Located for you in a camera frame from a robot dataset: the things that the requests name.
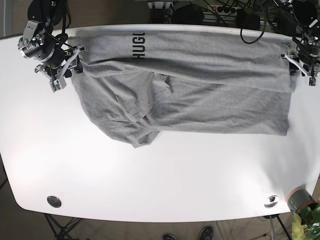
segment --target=shoe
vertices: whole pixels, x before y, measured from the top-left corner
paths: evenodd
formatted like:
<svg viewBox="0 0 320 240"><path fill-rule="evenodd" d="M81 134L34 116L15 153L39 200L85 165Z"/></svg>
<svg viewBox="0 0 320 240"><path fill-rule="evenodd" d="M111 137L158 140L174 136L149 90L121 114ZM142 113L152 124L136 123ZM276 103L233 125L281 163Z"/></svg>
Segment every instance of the shoe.
<svg viewBox="0 0 320 240"><path fill-rule="evenodd" d="M206 226L204 229L202 229L199 240L212 240L213 236L214 230L212 227Z"/></svg>
<svg viewBox="0 0 320 240"><path fill-rule="evenodd" d="M163 240L179 240L179 239L172 234L165 234L163 235Z"/></svg>

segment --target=gray shirt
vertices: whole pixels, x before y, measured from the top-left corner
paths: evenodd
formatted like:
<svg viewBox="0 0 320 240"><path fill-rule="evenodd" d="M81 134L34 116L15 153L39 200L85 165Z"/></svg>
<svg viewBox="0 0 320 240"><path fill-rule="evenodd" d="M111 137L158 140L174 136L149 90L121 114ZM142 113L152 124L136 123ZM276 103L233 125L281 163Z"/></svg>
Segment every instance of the gray shirt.
<svg viewBox="0 0 320 240"><path fill-rule="evenodd" d="M90 120L115 140L150 144L159 131L286 135L293 83L281 40L253 45L203 32L109 32L73 39L72 83Z"/></svg>

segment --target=white surface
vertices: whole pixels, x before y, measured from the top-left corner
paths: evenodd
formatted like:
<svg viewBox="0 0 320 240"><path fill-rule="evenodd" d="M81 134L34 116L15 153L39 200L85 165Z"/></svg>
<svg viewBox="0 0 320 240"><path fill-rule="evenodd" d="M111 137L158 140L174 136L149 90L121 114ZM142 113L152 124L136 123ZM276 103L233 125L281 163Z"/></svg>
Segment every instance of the white surface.
<svg viewBox="0 0 320 240"><path fill-rule="evenodd" d="M71 32L117 29L239 33L151 24ZM34 73L38 62L24 59L17 44L17 37L0 40L0 152L15 200L26 210L113 221L214 221L288 212L290 190L315 188L320 87L305 79L292 95L286 137L162 132L150 146L134 149L89 121L71 84L52 93L48 80ZM280 202L267 209L272 195ZM51 207L48 196L62 206Z"/></svg>

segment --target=power strip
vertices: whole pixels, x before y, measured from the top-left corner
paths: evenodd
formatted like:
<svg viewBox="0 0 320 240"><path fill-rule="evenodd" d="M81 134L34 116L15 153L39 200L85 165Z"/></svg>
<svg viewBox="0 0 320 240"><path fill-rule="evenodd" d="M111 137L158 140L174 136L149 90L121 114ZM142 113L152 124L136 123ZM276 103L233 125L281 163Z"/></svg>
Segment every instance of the power strip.
<svg viewBox="0 0 320 240"><path fill-rule="evenodd" d="M222 5L210 5L211 8L208 6L208 10L215 10L220 16L237 16L238 9L240 7L229 7L229 6L222 6Z"/></svg>

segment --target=clothing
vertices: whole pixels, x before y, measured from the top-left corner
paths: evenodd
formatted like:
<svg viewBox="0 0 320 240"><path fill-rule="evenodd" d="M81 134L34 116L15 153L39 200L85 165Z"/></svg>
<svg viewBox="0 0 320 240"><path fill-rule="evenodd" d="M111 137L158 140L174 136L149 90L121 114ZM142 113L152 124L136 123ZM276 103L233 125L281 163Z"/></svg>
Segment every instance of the clothing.
<svg viewBox="0 0 320 240"><path fill-rule="evenodd" d="M72 84L90 120L115 140L159 131L286 135L294 84L287 45L204 32L109 32L85 46Z"/></svg>

